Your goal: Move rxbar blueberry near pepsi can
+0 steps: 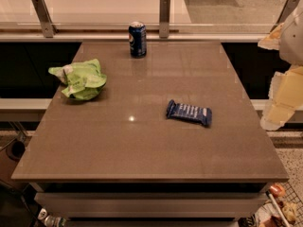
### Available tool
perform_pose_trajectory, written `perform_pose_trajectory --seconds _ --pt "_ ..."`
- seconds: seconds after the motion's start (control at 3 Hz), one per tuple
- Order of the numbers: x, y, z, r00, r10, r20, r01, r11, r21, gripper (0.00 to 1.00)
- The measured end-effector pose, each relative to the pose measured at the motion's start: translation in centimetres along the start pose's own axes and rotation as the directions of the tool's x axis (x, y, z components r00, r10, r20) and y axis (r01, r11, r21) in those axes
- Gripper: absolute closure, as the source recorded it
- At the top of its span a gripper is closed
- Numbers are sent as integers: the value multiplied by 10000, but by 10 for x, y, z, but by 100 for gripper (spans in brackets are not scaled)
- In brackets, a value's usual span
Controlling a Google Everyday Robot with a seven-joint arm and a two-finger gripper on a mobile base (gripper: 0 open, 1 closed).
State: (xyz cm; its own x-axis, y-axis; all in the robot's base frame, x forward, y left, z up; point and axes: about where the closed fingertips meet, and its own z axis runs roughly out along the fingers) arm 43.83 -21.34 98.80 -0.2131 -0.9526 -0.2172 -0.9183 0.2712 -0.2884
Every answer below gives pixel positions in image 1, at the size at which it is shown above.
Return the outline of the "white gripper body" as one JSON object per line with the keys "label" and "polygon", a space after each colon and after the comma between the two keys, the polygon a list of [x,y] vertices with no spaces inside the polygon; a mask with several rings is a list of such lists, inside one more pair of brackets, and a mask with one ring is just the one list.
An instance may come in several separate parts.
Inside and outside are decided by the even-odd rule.
{"label": "white gripper body", "polygon": [[284,61],[303,64],[303,8],[297,7],[281,29],[279,56]]}

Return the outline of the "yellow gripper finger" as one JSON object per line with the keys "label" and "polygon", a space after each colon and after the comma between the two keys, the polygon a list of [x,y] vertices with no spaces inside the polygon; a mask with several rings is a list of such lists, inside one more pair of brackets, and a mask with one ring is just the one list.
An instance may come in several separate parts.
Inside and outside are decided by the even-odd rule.
{"label": "yellow gripper finger", "polygon": [[258,47],[267,50],[278,50],[280,48],[280,38],[284,24],[279,24],[273,31],[266,37],[258,42]]}
{"label": "yellow gripper finger", "polygon": [[260,125],[266,131],[276,131],[303,105],[303,66],[292,65],[285,73],[275,72],[268,97]]}

